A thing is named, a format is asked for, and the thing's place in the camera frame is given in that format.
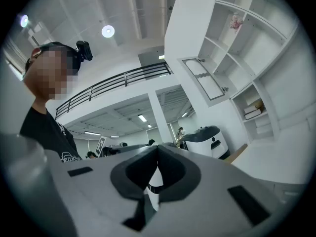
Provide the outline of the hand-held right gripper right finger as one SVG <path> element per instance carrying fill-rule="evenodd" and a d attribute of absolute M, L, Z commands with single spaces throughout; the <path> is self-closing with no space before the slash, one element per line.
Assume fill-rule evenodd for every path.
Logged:
<path fill-rule="evenodd" d="M 222 160 L 159 149 L 195 164 L 200 181 L 184 199 L 161 203 L 148 237 L 262 237 L 276 226 L 281 202 L 255 178 Z"/>

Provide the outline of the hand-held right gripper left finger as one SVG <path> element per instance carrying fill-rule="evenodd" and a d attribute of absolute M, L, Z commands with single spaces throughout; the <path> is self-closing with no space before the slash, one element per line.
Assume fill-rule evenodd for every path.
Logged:
<path fill-rule="evenodd" d="M 47 150 L 47 163 L 55 187 L 66 207 L 77 237 L 158 237 L 155 219 L 140 231 L 126 225 L 133 218 L 138 201 L 123 197 L 111 181 L 111 172 L 129 159 L 148 156 L 157 149 L 143 147 L 108 158 L 63 163 Z"/>

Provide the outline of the white shelf cabinet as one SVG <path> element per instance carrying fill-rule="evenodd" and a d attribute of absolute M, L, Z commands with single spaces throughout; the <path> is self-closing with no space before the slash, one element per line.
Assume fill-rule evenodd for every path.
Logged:
<path fill-rule="evenodd" d="M 237 12 L 243 24 L 230 29 Z M 316 113 L 314 49 L 285 0 L 176 0 L 165 35 L 165 58 L 177 76 L 177 58 L 196 57 L 229 99 L 195 111 L 198 127 L 215 125 L 231 147 L 301 147 Z M 261 98 L 262 113 L 245 120 Z"/>

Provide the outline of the black white patterned sign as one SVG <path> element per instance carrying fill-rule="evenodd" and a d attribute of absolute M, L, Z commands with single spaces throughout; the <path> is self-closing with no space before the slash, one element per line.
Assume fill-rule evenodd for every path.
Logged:
<path fill-rule="evenodd" d="M 101 138 L 99 139 L 99 142 L 98 142 L 96 150 L 95 150 L 95 153 L 96 153 L 97 157 L 99 157 L 101 155 L 101 153 L 102 153 L 102 150 L 103 150 L 106 138 L 107 137 L 101 136 Z"/>

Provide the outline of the person's black t-shirt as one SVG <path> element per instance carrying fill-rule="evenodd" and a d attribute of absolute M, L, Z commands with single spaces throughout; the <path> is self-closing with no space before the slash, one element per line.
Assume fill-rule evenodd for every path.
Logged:
<path fill-rule="evenodd" d="M 77 152 L 73 135 L 49 112 L 42 114 L 30 108 L 20 134 L 36 140 L 46 150 L 55 151 L 62 162 L 82 160 Z"/>

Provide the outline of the dark cover book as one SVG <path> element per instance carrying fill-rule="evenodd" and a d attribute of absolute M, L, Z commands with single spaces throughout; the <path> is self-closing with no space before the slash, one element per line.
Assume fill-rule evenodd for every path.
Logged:
<path fill-rule="evenodd" d="M 245 117 L 245 120 L 248 120 L 248 119 L 251 119 L 251 118 L 254 118 L 254 117 L 260 115 L 261 113 L 262 113 L 262 108 L 256 109 L 252 112 L 249 112 L 249 113 L 245 114 L 244 117 Z"/>

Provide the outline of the tan thick book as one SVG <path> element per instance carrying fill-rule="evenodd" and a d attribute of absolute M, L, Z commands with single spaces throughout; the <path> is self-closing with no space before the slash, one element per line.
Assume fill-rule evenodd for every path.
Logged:
<path fill-rule="evenodd" d="M 259 108 L 261 108 L 264 105 L 263 101 L 261 98 L 257 99 L 256 101 L 254 101 L 253 103 L 251 103 L 247 109 L 245 109 L 246 112 L 252 112 L 255 111 Z"/>

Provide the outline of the black metal railing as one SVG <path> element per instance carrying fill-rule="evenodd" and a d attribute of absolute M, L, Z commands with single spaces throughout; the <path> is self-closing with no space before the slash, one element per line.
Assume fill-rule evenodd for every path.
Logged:
<path fill-rule="evenodd" d="M 132 84 L 139 83 L 147 79 L 154 79 L 160 76 L 163 77 L 171 74 L 173 74 L 172 70 L 164 61 L 132 69 L 109 77 L 80 91 L 79 93 L 65 101 L 63 104 L 61 104 L 59 107 L 57 107 L 55 119 L 58 119 L 64 114 L 69 113 L 73 108 L 79 106 L 80 104 L 90 102 L 93 98 L 96 98 L 107 92 L 122 87 L 128 87 Z"/>

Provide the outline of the pink artificial flower bunch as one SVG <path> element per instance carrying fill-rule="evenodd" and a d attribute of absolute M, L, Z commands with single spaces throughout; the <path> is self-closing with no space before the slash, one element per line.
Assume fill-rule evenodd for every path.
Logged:
<path fill-rule="evenodd" d="M 230 21 L 230 29 L 233 29 L 236 33 L 242 24 L 243 24 L 242 17 L 237 12 L 235 12 L 232 15 L 232 18 Z"/>

